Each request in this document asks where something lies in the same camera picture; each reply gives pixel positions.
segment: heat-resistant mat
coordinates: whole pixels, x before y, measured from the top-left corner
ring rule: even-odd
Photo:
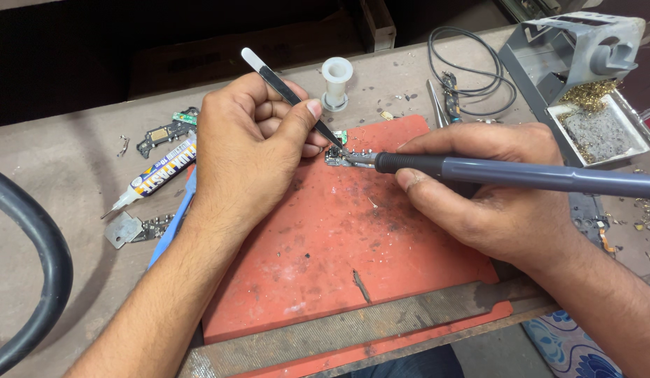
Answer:
[[[394,152],[427,132],[421,116],[408,116],[349,130],[346,147]],[[476,280],[497,282],[490,260],[415,210],[392,175],[327,166],[320,154],[300,163],[283,200],[246,239],[204,313],[204,339],[211,344]],[[379,330],[377,342],[244,376],[300,377],[511,312],[502,302],[489,314],[410,335],[388,338]]]

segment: gray soldering iron handle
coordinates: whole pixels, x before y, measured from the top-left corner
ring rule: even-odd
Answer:
[[[436,179],[522,186],[559,192],[650,198],[650,175],[647,174],[384,152],[377,155],[375,167],[380,173],[395,173],[400,168],[414,168]]]

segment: blue tool handle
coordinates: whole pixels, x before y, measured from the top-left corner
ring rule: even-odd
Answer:
[[[152,265],[157,261],[159,256],[161,256],[161,254],[164,251],[166,251],[166,248],[171,244],[171,241],[176,236],[176,232],[178,231],[178,225],[182,220],[182,216],[185,215],[185,211],[190,206],[190,202],[192,202],[192,198],[194,197],[195,192],[196,192],[196,167],[192,171],[190,178],[187,179],[187,183],[185,184],[185,194],[182,197],[182,202],[180,202],[178,211],[176,211],[176,214],[173,216],[173,219],[171,219],[171,223],[166,228],[166,231],[164,231],[163,235],[161,236],[161,239],[159,240],[159,243],[157,243],[154,253],[152,253],[152,258],[150,259],[150,263],[147,265],[148,269],[150,269],[150,267],[152,267]]]
[[[648,174],[623,174],[509,161],[384,152],[377,155],[375,167],[381,173],[395,173],[400,168],[415,168],[439,180],[650,198],[650,175]]]

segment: black cable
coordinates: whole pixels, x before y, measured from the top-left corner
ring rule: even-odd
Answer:
[[[486,47],[488,49],[488,52],[490,53],[490,55],[493,57],[493,63],[495,63],[495,70],[496,70],[495,73],[487,72],[487,71],[479,71],[477,69],[471,69],[471,68],[459,66],[458,64],[454,64],[454,63],[451,63],[451,62],[447,61],[441,55],[439,55],[437,50],[434,49],[434,39],[437,36],[439,36],[439,34],[446,33],[446,32],[454,32],[454,33],[463,34],[466,37],[477,40],[484,47]],[[444,63],[446,63],[446,64],[448,64],[448,65],[450,65],[452,67],[455,67],[457,69],[463,69],[463,70],[469,71],[469,72],[480,73],[482,75],[492,76],[493,81],[490,84],[488,84],[487,86],[482,87],[482,88],[477,88],[475,90],[456,90],[455,88],[447,85],[444,82],[444,80],[442,80],[442,78],[439,76],[436,69],[434,69],[434,64],[432,62],[432,54],[433,53],[442,62],[444,62]],[[479,37],[478,35],[472,33],[471,31],[467,31],[467,30],[460,29],[460,28],[455,28],[453,26],[440,26],[439,28],[437,28],[435,30],[432,30],[432,33],[430,33],[430,36],[428,37],[428,61],[430,63],[430,69],[432,70],[432,73],[434,73],[434,76],[437,78],[437,80],[439,80],[439,82],[441,82],[442,85],[447,90],[453,91],[455,93],[459,93],[459,94],[461,94],[463,96],[466,96],[466,97],[480,97],[480,96],[485,96],[485,95],[488,95],[490,93],[493,93],[494,91],[496,91],[499,88],[499,86],[500,86],[500,84],[502,84],[502,82],[507,83],[512,88],[512,91],[514,93],[514,96],[512,97],[512,99],[505,106],[503,106],[502,108],[496,110],[495,112],[472,113],[472,112],[466,111],[465,109],[463,109],[461,107],[460,111],[462,113],[469,114],[471,116],[490,116],[490,115],[493,115],[493,114],[500,113],[503,110],[506,110],[508,107],[512,106],[512,104],[514,104],[514,101],[516,100],[516,87],[514,86],[514,84],[512,82],[510,82],[509,80],[507,80],[504,77],[504,66],[500,62],[499,56],[497,56],[497,52],[492,47],[490,47],[490,45],[488,43],[486,43],[484,40],[482,40],[481,37]],[[489,91],[486,91],[487,89],[489,89],[490,87],[493,87],[494,85],[495,85],[495,87],[493,89],[491,89]]]
[[[35,311],[19,332],[0,348],[0,376],[17,365],[59,320],[73,286],[73,262],[54,220],[33,197],[0,173],[0,209],[35,245],[43,266],[43,291]]]

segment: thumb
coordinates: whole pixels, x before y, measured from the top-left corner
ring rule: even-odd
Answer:
[[[417,169],[400,169],[395,178],[417,210],[457,239],[477,228],[485,209],[474,202]]]
[[[280,121],[280,125],[269,140],[275,140],[295,149],[301,154],[306,137],[320,118],[322,105],[319,99],[307,99],[293,106]]]

